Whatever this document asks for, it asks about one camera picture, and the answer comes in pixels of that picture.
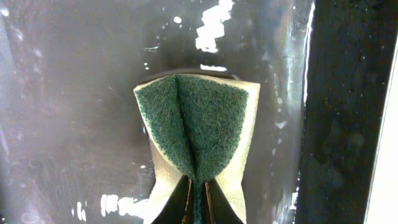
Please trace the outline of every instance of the green abrasive surface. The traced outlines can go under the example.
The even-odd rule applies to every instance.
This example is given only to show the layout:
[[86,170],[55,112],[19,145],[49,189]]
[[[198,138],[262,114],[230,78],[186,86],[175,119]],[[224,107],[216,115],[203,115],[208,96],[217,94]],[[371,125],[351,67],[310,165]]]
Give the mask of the green abrasive surface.
[[200,186],[232,159],[248,93],[199,77],[173,75],[141,88],[136,96],[162,153],[195,181],[195,223],[201,223]]

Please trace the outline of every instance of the scrubbing pad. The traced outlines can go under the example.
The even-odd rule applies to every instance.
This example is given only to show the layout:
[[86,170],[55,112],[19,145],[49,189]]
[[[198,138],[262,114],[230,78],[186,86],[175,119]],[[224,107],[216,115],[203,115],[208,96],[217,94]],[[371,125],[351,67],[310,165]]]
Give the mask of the scrubbing pad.
[[[164,161],[194,180],[195,189],[215,178],[244,223],[246,208],[241,181],[259,87],[257,83],[203,75],[171,75],[134,90],[149,136]],[[155,160],[154,163],[157,183],[169,182],[169,187],[175,186],[178,180],[169,180],[164,173],[157,172],[158,164]],[[156,185],[150,203],[159,194]],[[200,197],[196,196],[196,212],[200,212],[198,201]]]

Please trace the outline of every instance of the gray metal surface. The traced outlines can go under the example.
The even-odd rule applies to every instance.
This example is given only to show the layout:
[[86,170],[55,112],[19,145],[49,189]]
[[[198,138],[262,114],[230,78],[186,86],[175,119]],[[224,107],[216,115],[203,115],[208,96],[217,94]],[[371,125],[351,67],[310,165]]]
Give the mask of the gray metal surface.
[[[240,0],[223,26],[203,23],[204,11],[231,2],[0,2],[6,221],[141,223],[155,179],[132,90],[157,72],[216,66],[261,84],[242,183],[248,223],[291,223],[313,2]],[[223,28],[217,52],[197,48],[203,26]]]

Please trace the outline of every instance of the wet surface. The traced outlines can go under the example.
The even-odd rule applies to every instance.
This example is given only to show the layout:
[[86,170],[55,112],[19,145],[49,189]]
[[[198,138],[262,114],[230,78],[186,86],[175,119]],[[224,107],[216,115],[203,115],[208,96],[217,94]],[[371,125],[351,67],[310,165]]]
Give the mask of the wet surface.
[[242,183],[248,223],[290,223],[311,3],[2,2],[1,214],[141,223],[155,180],[132,90],[155,73],[210,68],[261,84]]
[[317,5],[296,223],[364,223],[397,9],[396,1]]

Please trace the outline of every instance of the sponge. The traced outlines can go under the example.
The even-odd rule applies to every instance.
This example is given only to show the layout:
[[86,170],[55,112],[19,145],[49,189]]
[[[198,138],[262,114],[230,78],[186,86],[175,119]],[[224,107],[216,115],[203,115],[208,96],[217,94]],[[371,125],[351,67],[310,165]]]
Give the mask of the sponge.
[[[164,206],[170,195],[159,191],[172,192],[178,176],[187,175],[195,186],[195,223],[201,223],[200,186],[216,179],[231,208],[246,222],[241,181],[259,89],[257,83],[194,74],[170,75],[134,89],[150,140],[157,150],[152,150],[152,156],[157,158],[157,182],[149,203],[157,208]],[[163,158],[161,164],[158,153]],[[173,171],[164,172],[157,166]],[[158,209],[147,217],[145,223],[153,221],[160,212]]]

